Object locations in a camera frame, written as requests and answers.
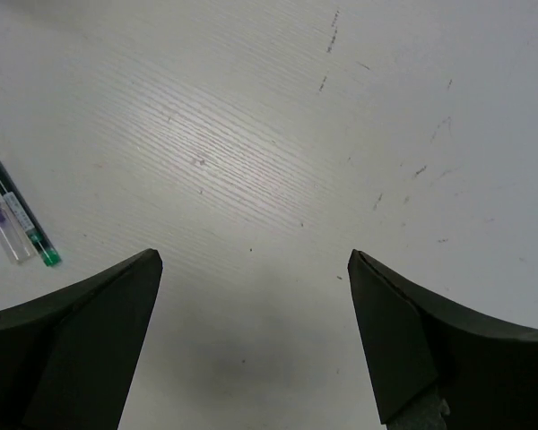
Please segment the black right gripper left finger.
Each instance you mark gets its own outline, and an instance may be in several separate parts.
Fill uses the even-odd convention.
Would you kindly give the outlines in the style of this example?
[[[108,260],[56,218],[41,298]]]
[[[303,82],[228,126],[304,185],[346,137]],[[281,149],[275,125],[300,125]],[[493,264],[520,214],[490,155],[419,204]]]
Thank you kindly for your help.
[[[0,429],[116,429],[162,260],[147,249],[0,311]]]

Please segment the green gel pen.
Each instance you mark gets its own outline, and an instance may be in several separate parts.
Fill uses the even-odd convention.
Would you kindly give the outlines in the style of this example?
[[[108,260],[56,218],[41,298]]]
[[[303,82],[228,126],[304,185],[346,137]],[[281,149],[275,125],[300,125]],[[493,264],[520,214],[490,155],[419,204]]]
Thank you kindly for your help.
[[[23,242],[30,248],[32,255],[38,254],[48,267],[61,263],[61,258],[55,247],[51,245],[39,223],[35,220],[1,161],[0,203],[9,212],[14,226],[18,229]]]

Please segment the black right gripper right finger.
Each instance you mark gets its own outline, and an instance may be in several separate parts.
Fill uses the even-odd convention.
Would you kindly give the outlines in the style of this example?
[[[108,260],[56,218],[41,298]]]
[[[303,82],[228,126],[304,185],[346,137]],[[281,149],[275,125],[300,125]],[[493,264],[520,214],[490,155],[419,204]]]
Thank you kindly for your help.
[[[356,250],[351,297],[389,429],[538,429],[538,329],[479,313]]]

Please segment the purple gel pen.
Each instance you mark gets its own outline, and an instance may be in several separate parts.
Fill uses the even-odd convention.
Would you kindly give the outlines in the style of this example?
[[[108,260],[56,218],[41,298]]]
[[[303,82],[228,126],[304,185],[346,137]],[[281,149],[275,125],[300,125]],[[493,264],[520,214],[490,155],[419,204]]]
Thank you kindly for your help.
[[[0,203],[0,245],[12,263],[21,264],[32,257],[30,248],[23,242],[9,212]]]

